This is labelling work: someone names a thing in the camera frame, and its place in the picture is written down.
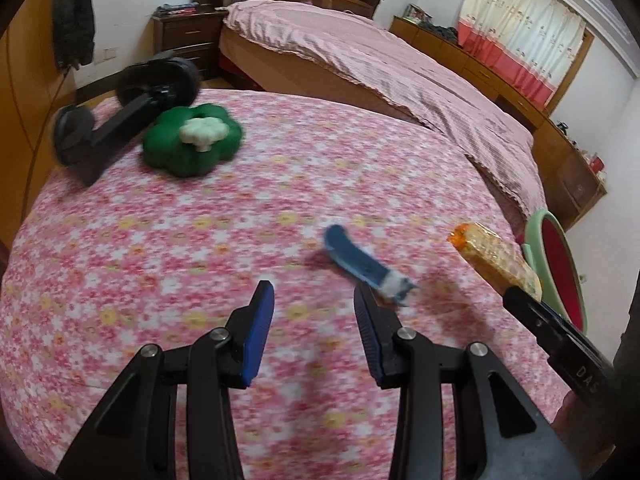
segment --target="wall outlet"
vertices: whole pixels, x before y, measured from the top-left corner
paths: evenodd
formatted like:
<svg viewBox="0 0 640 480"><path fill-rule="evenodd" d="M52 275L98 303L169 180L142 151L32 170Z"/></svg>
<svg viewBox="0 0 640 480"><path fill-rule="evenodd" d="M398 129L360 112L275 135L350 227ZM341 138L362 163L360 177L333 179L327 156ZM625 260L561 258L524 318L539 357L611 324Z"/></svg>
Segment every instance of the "wall outlet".
<svg viewBox="0 0 640 480"><path fill-rule="evenodd" d="M96 49L94 51L94 65L104 62L104 51L102 49Z"/></svg>
<svg viewBox="0 0 640 480"><path fill-rule="evenodd" d="M104 59L113 59L114 57L116 57L118 55L118 47L114 46L112 48L105 48L104 49Z"/></svg>

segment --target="wooden nightstand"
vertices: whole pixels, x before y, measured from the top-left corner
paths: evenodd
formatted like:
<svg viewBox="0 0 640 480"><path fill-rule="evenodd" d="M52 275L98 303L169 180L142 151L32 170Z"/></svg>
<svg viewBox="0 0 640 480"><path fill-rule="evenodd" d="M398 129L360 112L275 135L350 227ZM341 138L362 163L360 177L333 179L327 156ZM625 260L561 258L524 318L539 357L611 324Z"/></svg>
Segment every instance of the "wooden nightstand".
<svg viewBox="0 0 640 480"><path fill-rule="evenodd" d="M173 50L200 69L203 80L218 74L220 31L226 10L199 6L193 14L154 16L154 52Z"/></svg>
<svg viewBox="0 0 640 480"><path fill-rule="evenodd" d="M549 211L565 231L607 194L580 151L549 120L533 133L533 157Z"/></svg>

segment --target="picture frame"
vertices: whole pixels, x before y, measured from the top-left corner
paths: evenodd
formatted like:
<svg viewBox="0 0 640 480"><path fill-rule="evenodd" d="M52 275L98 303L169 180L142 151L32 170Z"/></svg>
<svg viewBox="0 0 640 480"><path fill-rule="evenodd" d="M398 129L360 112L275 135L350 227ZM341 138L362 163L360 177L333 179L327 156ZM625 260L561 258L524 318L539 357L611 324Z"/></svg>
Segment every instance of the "picture frame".
<svg viewBox="0 0 640 480"><path fill-rule="evenodd" d="M413 23L422 23L422 22L430 22L431 16L424 12L420 7L415 4L409 4L406 6L404 10L404 14L402 17L409 22Z"/></svg>

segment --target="wooden cabinet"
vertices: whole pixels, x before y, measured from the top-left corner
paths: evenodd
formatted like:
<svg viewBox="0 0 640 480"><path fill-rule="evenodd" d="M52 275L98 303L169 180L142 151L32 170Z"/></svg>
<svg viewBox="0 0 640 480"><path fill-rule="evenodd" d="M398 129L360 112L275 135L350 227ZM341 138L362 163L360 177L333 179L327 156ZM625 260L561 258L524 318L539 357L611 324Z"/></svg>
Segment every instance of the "wooden cabinet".
<svg viewBox="0 0 640 480"><path fill-rule="evenodd" d="M469 56L464 50L447 41L442 42L436 54L436 61L456 74L462 73L468 59Z"/></svg>
<svg viewBox="0 0 640 480"><path fill-rule="evenodd" d="M408 44L412 44L414 42L415 35L418 34L418 30L418 27L413 23L396 18L394 19L389 32L395 34L401 40L405 40Z"/></svg>
<svg viewBox="0 0 640 480"><path fill-rule="evenodd" d="M421 53L435 59L438 52L440 51L442 43L443 40L435 34L431 34L430 32L419 28L418 33L415 35L414 40L411 43L411 46L419 50Z"/></svg>
<svg viewBox="0 0 640 480"><path fill-rule="evenodd" d="M482 76L471 72L466 66L462 69L460 75L481 91L489 101L495 102L498 99L500 92Z"/></svg>
<svg viewBox="0 0 640 480"><path fill-rule="evenodd" d="M193 14L154 16L154 51L173 50L175 55L193 61L203 79L218 74L220 31L226 10L200 6Z"/></svg>
<svg viewBox="0 0 640 480"><path fill-rule="evenodd" d="M52 0L25 0L0 38L0 272L55 162L48 128L74 100L73 76L56 67Z"/></svg>
<svg viewBox="0 0 640 480"><path fill-rule="evenodd" d="M538 165L546 202L564 229L574 225L606 194L580 152L562 132L497 73L457 45L402 18L396 17L389 30L460 74L532 133L532 154Z"/></svg>
<svg viewBox="0 0 640 480"><path fill-rule="evenodd" d="M542 123L546 121L546 117L533 104L531 104L524 95L509 85L506 81L502 82L500 95L515 106L518 111L522 113L536 128L542 126Z"/></svg>

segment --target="ceiling molding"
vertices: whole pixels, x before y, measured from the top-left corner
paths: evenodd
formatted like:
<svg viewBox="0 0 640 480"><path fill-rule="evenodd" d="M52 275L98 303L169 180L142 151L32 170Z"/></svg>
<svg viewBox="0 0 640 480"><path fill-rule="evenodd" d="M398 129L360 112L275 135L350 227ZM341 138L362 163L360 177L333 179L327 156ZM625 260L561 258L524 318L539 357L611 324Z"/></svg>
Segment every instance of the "ceiling molding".
<svg viewBox="0 0 640 480"><path fill-rule="evenodd" d="M627 65L640 77L640 46L610 0L563 0L573 7Z"/></svg>

